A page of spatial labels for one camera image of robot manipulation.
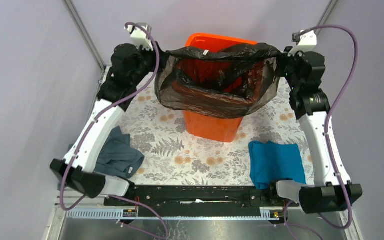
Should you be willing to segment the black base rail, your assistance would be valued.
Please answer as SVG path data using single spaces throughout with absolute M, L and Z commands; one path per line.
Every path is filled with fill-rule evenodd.
M 154 217 L 147 205 L 163 218 L 275 220 L 289 202 L 253 186 L 136 185 L 125 198 L 127 202 L 109 197 L 104 206 L 136 211 L 140 218 Z

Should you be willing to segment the orange plastic trash bin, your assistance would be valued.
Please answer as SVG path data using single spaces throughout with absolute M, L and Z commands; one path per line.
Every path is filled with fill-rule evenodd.
M 194 33 L 188 38 L 185 46 L 197 47 L 199 49 L 209 50 L 211 52 L 218 52 L 222 49 L 237 44 L 255 45 L 257 42 L 216 34 Z M 184 111 L 183 117 L 186 130 L 189 134 L 196 137 L 224 143 L 233 142 L 243 120 L 242 117 L 234 119 L 222 119 L 205 116 L 190 111 Z

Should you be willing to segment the bright blue cloth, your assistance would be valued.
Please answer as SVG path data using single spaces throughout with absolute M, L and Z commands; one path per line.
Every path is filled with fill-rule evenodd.
M 281 179 L 307 183 L 297 144 L 252 141 L 248 144 L 248 150 L 250 179 L 256 189 L 265 190 L 272 181 Z

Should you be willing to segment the grey-blue cloth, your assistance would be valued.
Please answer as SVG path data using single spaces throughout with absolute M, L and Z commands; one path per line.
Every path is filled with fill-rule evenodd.
M 145 156 L 131 147 L 131 136 L 124 134 L 120 127 L 106 132 L 106 139 L 103 135 L 98 138 L 94 134 L 88 135 L 72 166 L 89 173 L 131 178 L 142 166 Z

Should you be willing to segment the floral patterned mat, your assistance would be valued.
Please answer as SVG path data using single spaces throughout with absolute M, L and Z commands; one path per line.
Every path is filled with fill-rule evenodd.
M 116 126 L 130 135 L 130 145 L 145 159 L 131 178 L 137 185 L 250 186 L 252 141 L 299 147 L 306 182 L 314 182 L 312 157 L 305 134 L 289 104 L 289 86 L 279 81 L 277 96 L 246 116 L 230 143 L 189 134 L 184 115 L 163 107 L 148 78 L 138 85 Z

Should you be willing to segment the black trash bag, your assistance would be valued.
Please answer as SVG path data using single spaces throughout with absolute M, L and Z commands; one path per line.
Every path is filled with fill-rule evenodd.
M 168 109 L 236 119 L 277 96 L 281 52 L 266 43 L 241 43 L 213 52 L 193 46 L 167 51 L 154 82 Z

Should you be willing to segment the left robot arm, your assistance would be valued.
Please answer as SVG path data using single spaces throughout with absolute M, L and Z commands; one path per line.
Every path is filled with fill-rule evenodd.
M 50 170 L 60 181 L 60 196 L 71 188 L 88 198 L 116 195 L 124 206 L 132 204 L 135 192 L 124 176 L 97 170 L 99 155 L 115 124 L 141 91 L 138 85 L 149 74 L 155 77 L 164 52 L 159 44 L 124 43 L 114 49 L 112 65 L 96 96 L 92 113 L 80 136 L 63 159 L 53 159 Z

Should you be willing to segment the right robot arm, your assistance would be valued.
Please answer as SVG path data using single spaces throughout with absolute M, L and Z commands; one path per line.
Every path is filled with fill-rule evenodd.
M 325 73 L 325 58 L 308 51 L 292 54 L 287 48 L 277 58 L 277 74 L 290 87 L 289 103 L 302 127 L 313 159 L 314 184 L 291 178 L 275 180 L 267 191 L 273 206 L 286 199 L 300 205 L 306 214 L 342 212 L 363 195 L 362 186 L 352 183 L 335 141 L 329 114 L 331 105 L 320 85 Z

